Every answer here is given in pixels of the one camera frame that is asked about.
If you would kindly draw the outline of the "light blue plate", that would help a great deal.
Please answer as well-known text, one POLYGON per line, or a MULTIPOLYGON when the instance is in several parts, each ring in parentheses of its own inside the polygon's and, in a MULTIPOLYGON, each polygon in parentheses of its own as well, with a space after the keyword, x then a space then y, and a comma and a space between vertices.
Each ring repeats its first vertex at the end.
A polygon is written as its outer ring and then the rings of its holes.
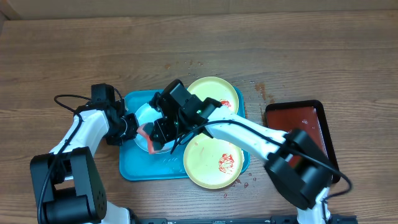
MULTIPOLYGON (((162 118, 162 113, 153 109, 148 103, 143 104, 135 113, 138 124, 154 122, 162 118)), ((135 143, 144 151, 148 152, 147 141, 141 135, 137 135, 134 139, 135 143)))

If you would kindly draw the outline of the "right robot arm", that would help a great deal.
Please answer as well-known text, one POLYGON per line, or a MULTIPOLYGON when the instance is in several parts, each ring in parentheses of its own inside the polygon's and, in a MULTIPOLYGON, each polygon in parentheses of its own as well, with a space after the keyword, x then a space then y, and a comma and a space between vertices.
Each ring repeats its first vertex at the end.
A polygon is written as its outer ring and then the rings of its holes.
POLYGON ((151 154, 191 134, 226 141, 263 161, 278 193, 297 208, 299 223, 330 221, 326 198, 332 165, 305 131, 269 129, 238 116, 217 100, 202 101, 190 93, 157 93, 149 104, 163 115, 141 126, 151 154))

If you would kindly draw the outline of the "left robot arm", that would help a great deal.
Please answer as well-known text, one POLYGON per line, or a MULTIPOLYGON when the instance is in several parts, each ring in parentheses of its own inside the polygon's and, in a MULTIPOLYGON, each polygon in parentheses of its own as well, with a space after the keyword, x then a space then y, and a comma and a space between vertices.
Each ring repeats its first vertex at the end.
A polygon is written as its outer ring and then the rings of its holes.
POLYGON ((73 110, 73 124, 48 154, 34 156, 30 173, 39 223, 139 223, 129 208, 106 198, 94 162, 101 142, 121 146, 137 135, 137 120, 126 114, 113 86, 92 85, 91 97, 73 110))

